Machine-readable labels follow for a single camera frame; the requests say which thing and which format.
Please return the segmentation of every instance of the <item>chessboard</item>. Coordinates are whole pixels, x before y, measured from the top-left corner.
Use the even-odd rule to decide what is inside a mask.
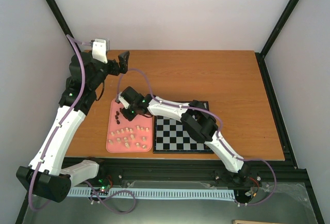
[[[203,143],[190,138],[181,122],[163,116],[154,118],[154,153],[213,153]]]

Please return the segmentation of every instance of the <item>wooden table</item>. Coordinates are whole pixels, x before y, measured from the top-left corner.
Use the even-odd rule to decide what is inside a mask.
[[[122,51],[111,51],[117,58]],[[253,51],[131,51],[130,68],[144,71],[153,93],[166,100],[209,101],[210,111],[222,118],[222,134],[245,158],[284,160],[275,123]],[[77,130],[66,156],[116,158],[218,159],[215,154],[109,153],[110,103],[119,77],[109,75],[105,92],[94,102]],[[121,90],[132,86],[148,93],[144,78],[128,72]]]

